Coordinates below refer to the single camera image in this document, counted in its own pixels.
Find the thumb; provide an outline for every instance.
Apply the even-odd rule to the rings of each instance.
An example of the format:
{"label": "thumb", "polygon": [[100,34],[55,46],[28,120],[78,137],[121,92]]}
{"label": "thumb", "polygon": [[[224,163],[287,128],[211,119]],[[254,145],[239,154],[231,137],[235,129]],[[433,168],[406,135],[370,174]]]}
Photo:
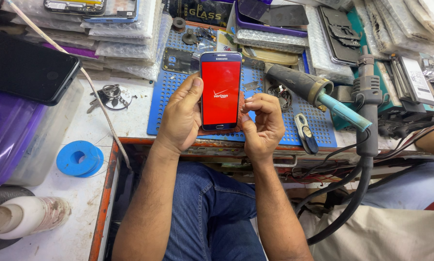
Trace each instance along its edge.
{"label": "thumb", "polygon": [[251,117],[248,115],[244,115],[241,118],[241,122],[243,124],[243,133],[246,136],[247,141],[255,141],[259,139],[259,135],[257,134],[257,127],[255,123],[252,121]]}
{"label": "thumb", "polygon": [[183,100],[180,101],[180,103],[183,103],[186,107],[193,107],[202,95],[202,90],[204,87],[204,82],[200,77],[197,77],[193,80],[191,89],[188,91],[186,96],[183,98]]}

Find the white bottle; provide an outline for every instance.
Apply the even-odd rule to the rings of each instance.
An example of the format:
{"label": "white bottle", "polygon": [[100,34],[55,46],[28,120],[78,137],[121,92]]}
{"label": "white bottle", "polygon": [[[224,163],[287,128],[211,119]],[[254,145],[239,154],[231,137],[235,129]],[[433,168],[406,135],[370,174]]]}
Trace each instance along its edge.
{"label": "white bottle", "polygon": [[0,239],[15,239],[51,230],[72,213],[60,197],[21,196],[0,205]]}

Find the blue tape roll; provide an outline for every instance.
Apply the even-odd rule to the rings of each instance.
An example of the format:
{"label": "blue tape roll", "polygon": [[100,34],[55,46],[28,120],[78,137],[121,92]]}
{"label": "blue tape roll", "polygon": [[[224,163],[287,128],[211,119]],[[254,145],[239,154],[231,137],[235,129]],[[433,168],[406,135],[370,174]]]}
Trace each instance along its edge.
{"label": "blue tape roll", "polygon": [[62,173],[75,177],[89,177],[98,172],[103,163],[102,151],[83,140],[65,145],[56,158],[57,168]]}

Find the fingerprint sensor icon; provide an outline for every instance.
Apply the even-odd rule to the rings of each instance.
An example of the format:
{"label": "fingerprint sensor icon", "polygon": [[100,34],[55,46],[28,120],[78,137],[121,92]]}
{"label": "fingerprint sensor icon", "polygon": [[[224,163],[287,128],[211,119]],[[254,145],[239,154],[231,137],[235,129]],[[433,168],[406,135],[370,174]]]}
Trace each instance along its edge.
{"label": "fingerprint sensor icon", "polygon": [[59,74],[57,74],[56,72],[48,72],[46,74],[46,77],[50,80],[54,80],[56,78],[58,78]]}

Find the red screen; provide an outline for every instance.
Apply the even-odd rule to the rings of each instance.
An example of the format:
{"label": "red screen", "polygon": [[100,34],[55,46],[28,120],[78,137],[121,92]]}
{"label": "red screen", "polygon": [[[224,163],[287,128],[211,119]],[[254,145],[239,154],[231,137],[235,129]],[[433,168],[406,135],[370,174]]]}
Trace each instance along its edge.
{"label": "red screen", "polygon": [[235,123],[240,62],[202,62],[202,124]]}

